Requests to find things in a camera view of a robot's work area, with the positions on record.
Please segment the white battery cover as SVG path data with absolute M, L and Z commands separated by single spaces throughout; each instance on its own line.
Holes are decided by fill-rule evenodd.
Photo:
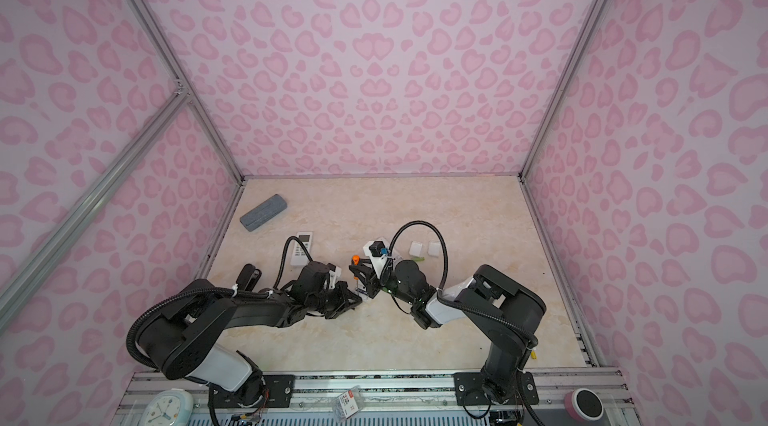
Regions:
M 428 255 L 430 257 L 439 257 L 442 253 L 442 246 L 439 242 L 430 242 L 428 245 Z
M 409 248 L 409 255 L 411 257 L 420 258 L 423 256 L 423 244 L 418 241 L 412 241 Z

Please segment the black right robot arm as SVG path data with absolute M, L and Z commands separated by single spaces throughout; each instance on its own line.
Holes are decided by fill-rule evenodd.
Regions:
M 404 312 L 423 329 L 469 319 L 491 342 L 479 392 L 496 404 L 524 402 L 522 371 L 546 312 L 539 296 L 489 265 L 480 266 L 454 296 L 430 285 L 413 260 L 389 259 L 378 274 L 371 259 L 355 257 L 349 269 L 367 296 L 385 292 L 407 303 Z

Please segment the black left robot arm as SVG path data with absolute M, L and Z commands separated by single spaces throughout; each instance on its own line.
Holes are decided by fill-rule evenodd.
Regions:
M 197 279 L 142 313 L 128 330 L 126 350 L 169 380 L 204 384 L 211 395 L 228 393 L 240 406 L 264 406 L 262 370 L 244 353 L 219 345 L 220 336 L 232 328 L 287 328 L 307 316 L 331 320 L 356 308 L 362 298 L 335 279 L 336 272 L 332 264 L 312 261 L 298 279 L 259 291 L 258 270 L 250 264 L 230 288 Z

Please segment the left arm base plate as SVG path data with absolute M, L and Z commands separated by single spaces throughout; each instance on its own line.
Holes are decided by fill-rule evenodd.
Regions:
M 209 403 L 214 409 L 287 408 L 290 405 L 296 376 L 267 374 L 247 381 L 235 392 L 214 387 Z

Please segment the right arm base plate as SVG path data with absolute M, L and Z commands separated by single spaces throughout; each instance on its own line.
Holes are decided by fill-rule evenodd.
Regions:
M 453 374 L 456 402 L 459 406 L 522 406 L 524 402 L 538 405 L 540 402 L 534 377 L 530 372 L 517 373 L 516 379 L 506 388 L 499 387 L 482 373 L 457 372 Z

